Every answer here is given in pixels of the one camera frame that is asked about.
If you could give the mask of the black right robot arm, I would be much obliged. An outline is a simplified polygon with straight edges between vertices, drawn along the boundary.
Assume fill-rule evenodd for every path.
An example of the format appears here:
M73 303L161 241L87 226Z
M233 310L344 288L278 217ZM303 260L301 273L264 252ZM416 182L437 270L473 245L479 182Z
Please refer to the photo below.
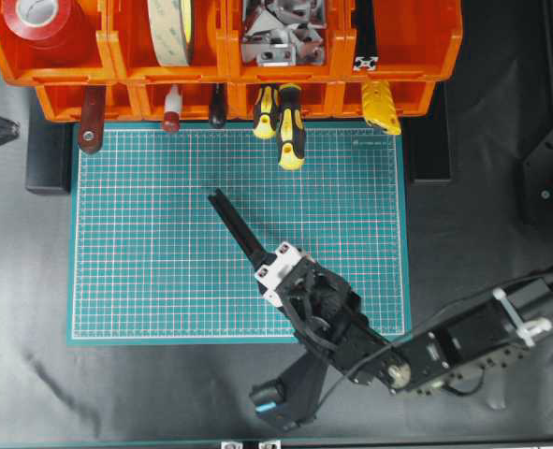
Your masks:
M250 257L263 298L281 312L305 354L276 380L255 387L265 410L286 403L323 403L327 370L344 380L379 381L393 393L427 395L472 372L520 358L553 333L553 268L458 299L397 340L370 326L361 298L340 275L288 242Z

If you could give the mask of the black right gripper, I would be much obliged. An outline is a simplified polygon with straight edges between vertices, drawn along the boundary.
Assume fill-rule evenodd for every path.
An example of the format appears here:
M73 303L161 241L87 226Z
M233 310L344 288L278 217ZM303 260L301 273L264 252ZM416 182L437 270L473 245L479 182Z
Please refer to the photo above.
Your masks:
M243 240L263 298L280 311L307 351L365 354L361 298L340 275L284 241L269 253L254 236Z

